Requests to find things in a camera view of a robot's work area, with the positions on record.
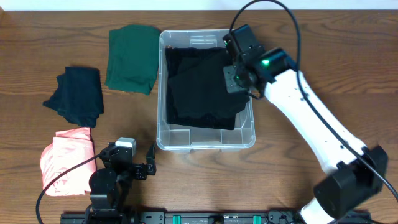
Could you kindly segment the clear plastic storage bin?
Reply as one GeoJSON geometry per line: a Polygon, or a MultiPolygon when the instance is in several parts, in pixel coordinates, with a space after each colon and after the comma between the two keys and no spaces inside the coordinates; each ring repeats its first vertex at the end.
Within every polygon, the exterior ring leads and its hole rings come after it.
{"type": "Polygon", "coordinates": [[[224,48],[228,29],[165,30],[159,37],[159,75],[157,100],[157,145],[165,151],[188,152],[199,149],[238,151],[250,148],[256,141],[252,101],[235,116],[234,129],[211,129],[169,124],[167,122],[166,48],[224,48]]]}

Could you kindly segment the black sparkly towel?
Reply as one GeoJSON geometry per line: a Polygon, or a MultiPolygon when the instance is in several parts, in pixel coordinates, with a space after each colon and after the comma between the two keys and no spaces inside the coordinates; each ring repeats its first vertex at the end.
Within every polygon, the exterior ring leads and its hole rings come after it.
{"type": "Polygon", "coordinates": [[[233,130],[245,103],[226,92],[223,67],[231,59],[223,48],[170,48],[167,61],[166,122],[197,128],[233,130]]]}

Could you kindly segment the black cloth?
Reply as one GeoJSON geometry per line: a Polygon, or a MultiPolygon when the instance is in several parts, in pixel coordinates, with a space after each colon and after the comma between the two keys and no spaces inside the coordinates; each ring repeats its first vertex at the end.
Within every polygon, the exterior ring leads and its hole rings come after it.
{"type": "Polygon", "coordinates": [[[173,106],[181,118],[232,118],[245,109],[247,93],[226,91],[223,68],[231,65],[224,48],[168,49],[173,106]]]}

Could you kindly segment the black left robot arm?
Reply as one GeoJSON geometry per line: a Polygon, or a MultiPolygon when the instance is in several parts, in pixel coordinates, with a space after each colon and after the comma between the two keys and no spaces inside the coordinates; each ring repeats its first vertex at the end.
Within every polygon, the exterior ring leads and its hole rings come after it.
{"type": "Polygon", "coordinates": [[[156,174],[155,146],[152,145],[146,162],[132,161],[134,146],[108,144],[99,154],[104,168],[95,171],[90,179],[91,205],[85,211],[83,223],[134,223],[134,211],[124,203],[134,180],[146,180],[156,174]]]}

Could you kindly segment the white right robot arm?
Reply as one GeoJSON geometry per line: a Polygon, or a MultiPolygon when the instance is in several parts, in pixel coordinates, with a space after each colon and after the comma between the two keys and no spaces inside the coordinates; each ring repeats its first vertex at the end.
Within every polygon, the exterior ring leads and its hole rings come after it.
{"type": "Polygon", "coordinates": [[[300,215],[305,223],[333,223],[382,189],[388,156],[351,134],[309,87],[281,48],[266,51],[248,25],[223,37],[233,64],[224,68],[227,91],[257,90],[293,124],[312,149],[326,178],[300,215]]]}

